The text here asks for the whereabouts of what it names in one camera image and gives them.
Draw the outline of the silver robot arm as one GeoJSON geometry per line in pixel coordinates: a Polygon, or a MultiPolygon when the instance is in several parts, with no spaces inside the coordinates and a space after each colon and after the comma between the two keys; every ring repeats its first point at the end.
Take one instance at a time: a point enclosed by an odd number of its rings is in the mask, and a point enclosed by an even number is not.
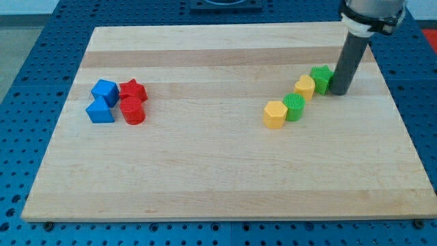
{"type": "Polygon", "coordinates": [[[375,33],[392,35],[406,15],[406,0],[341,0],[341,22],[360,38],[375,33]]]}

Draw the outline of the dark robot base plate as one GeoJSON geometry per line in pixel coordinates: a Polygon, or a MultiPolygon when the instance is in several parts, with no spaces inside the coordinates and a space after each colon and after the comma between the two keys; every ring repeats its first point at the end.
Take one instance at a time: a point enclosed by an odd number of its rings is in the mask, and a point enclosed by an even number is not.
{"type": "Polygon", "coordinates": [[[191,12],[262,10],[263,0],[189,0],[191,12]]]}

